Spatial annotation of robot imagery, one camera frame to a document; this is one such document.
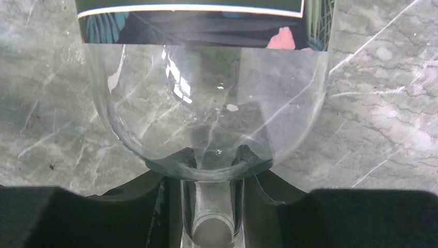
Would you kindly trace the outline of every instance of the bottle label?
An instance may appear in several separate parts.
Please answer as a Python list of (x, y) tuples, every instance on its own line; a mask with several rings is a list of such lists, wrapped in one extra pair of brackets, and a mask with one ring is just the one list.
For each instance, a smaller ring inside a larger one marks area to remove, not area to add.
[(83, 43), (316, 51), (327, 51), (334, 6), (335, 0), (76, 0)]

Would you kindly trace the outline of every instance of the clear glass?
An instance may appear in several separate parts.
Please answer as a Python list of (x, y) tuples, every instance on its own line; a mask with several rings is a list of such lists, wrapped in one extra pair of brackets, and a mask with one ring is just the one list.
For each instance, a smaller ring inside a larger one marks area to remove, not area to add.
[(278, 164), (304, 140), (325, 97), (328, 52), (85, 48), (105, 125), (149, 168), (180, 179), (244, 178)]
[[(85, 44), (95, 105), (107, 129), (147, 167), (181, 179), (182, 247), (244, 247), (243, 178), (283, 161), (317, 119), (325, 98), (334, 0), (323, 5), (306, 0), (306, 5), (316, 7), (305, 10), (309, 47), (301, 50), (288, 27), (280, 27), (265, 48)], [(104, 13), (80, 23), (87, 23), (87, 32), (94, 30), (90, 37), (111, 41), (119, 33), (95, 35), (103, 29), (88, 24), (115, 18), (112, 23), (124, 25), (128, 15)], [(172, 16), (167, 12), (158, 19), (179, 20)], [(156, 28), (139, 20), (129, 28)], [(194, 29), (191, 21), (185, 25)]]

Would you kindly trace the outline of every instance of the gray marble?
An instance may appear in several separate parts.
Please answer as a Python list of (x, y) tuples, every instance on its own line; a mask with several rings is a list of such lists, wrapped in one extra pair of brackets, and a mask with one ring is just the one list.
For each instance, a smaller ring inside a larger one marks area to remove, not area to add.
[[(272, 170), (306, 191), (438, 193), (438, 2), (338, 2), (321, 115)], [(0, 20), (0, 184), (88, 195), (145, 172), (96, 118), (74, 1), (2, 0)]]

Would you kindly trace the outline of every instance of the white stripe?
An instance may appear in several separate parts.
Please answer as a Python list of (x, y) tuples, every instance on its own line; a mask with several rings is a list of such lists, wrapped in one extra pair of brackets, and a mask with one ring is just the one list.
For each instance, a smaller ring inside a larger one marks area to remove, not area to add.
[(77, 18), (92, 16), (94, 14), (114, 13), (114, 12), (132, 12), (132, 11), (159, 11), (159, 10), (191, 10), (191, 11), (225, 11), (225, 12), (239, 12), (239, 13), (253, 13), (253, 14), (272, 14), (275, 16), (286, 17), (303, 17), (304, 4), (301, 4), (301, 12), (268, 9), (257, 7), (244, 6), (227, 6), (227, 5), (204, 5), (204, 4), (147, 4), (147, 5), (129, 5), (119, 7), (107, 7), (100, 9), (86, 10), (77, 15)]

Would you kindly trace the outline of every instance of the black plastic stand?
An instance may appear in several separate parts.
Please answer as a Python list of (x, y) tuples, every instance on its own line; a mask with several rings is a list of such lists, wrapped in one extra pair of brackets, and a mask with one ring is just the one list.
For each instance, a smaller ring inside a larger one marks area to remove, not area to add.
[[(149, 171), (102, 196), (0, 188), (0, 247), (179, 248), (178, 180)], [(416, 191), (315, 190), (267, 171), (245, 179), (247, 248), (438, 247), (438, 197)]]

